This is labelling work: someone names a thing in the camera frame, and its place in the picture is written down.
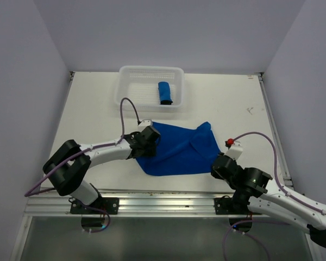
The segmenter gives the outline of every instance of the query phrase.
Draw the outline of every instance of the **black mount bracket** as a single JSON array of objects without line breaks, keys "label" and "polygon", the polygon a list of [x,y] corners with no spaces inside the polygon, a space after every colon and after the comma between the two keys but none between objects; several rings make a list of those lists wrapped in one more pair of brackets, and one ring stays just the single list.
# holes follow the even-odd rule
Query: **black mount bracket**
[{"label": "black mount bracket", "polygon": [[[118,197],[102,197],[102,198],[98,198],[97,201],[98,204],[100,204],[102,208],[105,209],[109,215],[117,215],[118,207],[120,206],[120,199]],[[70,214],[76,214],[76,215],[77,214],[78,215],[100,214],[97,211],[84,208],[75,199],[70,202],[71,202]]]},{"label": "black mount bracket", "polygon": [[232,198],[229,196],[215,197],[214,208],[216,215],[261,215],[259,213],[251,213],[248,210],[234,209],[232,204]]},{"label": "black mount bracket", "polygon": [[[229,224],[231,226],[233,226],[233,224],[239,222],[239,221],[244,221],[244,220],[252,220],[251,217],[248,217],[246,219],[239,219],[239,218],[235,218],[235,219],[229,219]],[[241,232],[249,232],[250,229],[252,228],[252,222],[247,222],[247,223],[242,223],[242,224],[238,224],[237,226],[233,226],[233,229],[241,231]]]},{"label": "black mount bracket", "polygon": [[81,226],[83,229],[91,227],[102,227],[105,221],[104,217],[82,217]]}]

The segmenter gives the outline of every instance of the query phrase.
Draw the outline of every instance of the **blue towel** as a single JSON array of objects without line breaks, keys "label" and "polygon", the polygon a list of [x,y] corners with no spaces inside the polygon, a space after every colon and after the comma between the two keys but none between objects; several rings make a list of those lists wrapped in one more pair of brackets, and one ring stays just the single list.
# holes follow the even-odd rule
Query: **blue towel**
[{"label": "blue towel", "polygon": [[139,157],[138,164],[146,174],[168,176],[208,173],[220,149],[211,125],[203,123],[197,129],[186,129],[153,122],[161,134],[156,157]]}]

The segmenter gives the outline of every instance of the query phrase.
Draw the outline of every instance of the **white plastic basket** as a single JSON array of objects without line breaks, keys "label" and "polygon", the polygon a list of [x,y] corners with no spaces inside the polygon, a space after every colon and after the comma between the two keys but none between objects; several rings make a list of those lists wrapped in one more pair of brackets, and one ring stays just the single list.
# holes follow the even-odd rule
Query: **white plastic basket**
[{"label": "white plastic basket", "polygon": [[[160,105],[158,83],[167,82],[170,86],[171,105]],[[132,100],[139,111],[176,111],[184,101],[184,71],[176,67],[124,66],[115,91],[115,103],[119,106],[121,99]],[[124,110],[132,110],[128,102]]]}]

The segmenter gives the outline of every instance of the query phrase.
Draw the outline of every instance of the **red cap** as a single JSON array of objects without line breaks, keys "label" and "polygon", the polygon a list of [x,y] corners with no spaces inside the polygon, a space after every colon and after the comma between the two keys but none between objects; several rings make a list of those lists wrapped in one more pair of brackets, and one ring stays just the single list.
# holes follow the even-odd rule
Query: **red cap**
[{"label": "red cap", "polygon": [[228,146],[233,145],[233,144],[234,144],[234,139],[228,139],[228,140],[226,141],[226,144],[227,144]]}]

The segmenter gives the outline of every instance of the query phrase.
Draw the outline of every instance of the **gray floor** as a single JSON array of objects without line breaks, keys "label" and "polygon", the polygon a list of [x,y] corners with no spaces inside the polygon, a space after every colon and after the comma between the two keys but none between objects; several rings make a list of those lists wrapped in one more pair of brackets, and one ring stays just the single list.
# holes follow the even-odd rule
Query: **gray floor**
[{"label": "gray floor", "polygon": [[[223,260],[226,219],[114,217],[107,230],[83,233],[79,217],[35,217],[22,260]],[[305,236],[287,225],[254,224],[250,233],[265,244],[271,260],[311,260]],[[260,245],[231,232],[227,257],[267,260]]]}]

